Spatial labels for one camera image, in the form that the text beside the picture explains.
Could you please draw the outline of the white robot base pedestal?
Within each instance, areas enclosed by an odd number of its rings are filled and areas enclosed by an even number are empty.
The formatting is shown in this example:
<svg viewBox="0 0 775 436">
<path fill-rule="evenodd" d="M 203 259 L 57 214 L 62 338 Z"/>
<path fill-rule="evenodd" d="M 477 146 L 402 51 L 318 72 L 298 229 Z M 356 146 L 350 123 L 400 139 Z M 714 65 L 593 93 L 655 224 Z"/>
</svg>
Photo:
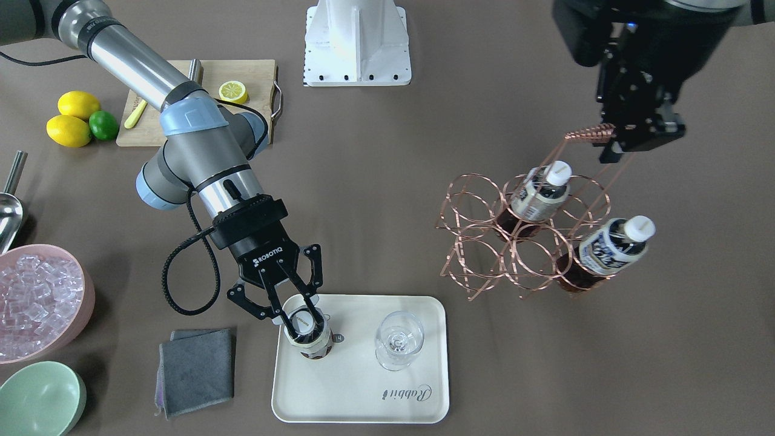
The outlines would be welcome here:
<svg viewBox="0 0 775 436">
<path fill-rule="evenodd" d="M 412 82 L 406 11 L 395 2 L 319 1 L 305 17 L 305 87 Z"/>
</svg>

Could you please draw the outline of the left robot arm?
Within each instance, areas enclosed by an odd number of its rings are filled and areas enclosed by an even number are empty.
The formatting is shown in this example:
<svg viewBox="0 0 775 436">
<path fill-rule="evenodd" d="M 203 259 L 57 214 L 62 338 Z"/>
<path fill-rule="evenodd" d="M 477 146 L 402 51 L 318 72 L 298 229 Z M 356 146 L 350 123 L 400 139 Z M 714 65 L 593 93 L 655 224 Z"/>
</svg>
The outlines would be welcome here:
<svg viewBox="0 0 775 436">
<path fill-rule="evenodd" d="M 599 66 L 596 99 L 612 125 L 599 160 L 651 151 L 687 131 L 675 112 L 731 27 L 773 22 L 772 1 L 554 1 L 553 20 L 573 60 Z"/>
</svg>

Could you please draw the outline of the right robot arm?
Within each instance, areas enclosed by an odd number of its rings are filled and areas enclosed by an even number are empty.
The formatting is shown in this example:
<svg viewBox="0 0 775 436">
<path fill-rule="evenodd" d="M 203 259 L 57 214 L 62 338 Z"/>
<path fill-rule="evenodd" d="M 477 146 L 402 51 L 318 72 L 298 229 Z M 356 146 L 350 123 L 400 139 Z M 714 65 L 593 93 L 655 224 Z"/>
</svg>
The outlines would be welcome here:
<svg viewBox="0 0 775 436">
<path fill-rule="evenodd" d="M 266 119 L 230 113 L 127 30 L 102 1 L 2 2 L 2 45 L 42 37 L 77 50 L 160 112 L 166 142 L 139 172 L 138 194 L 159 210 L 199 195 L 213 223 L 183 246 L 211 239 L 230 250 L 240 270 L 230 301 L 257 319 L 282 323 L 295 345 L 328 339 L 326 317 L 316 308 L 320 246 L 301 247 L 288 237 L 285 204 L 264 193 L 249 165 L 268 134 Z"/>
</svg>

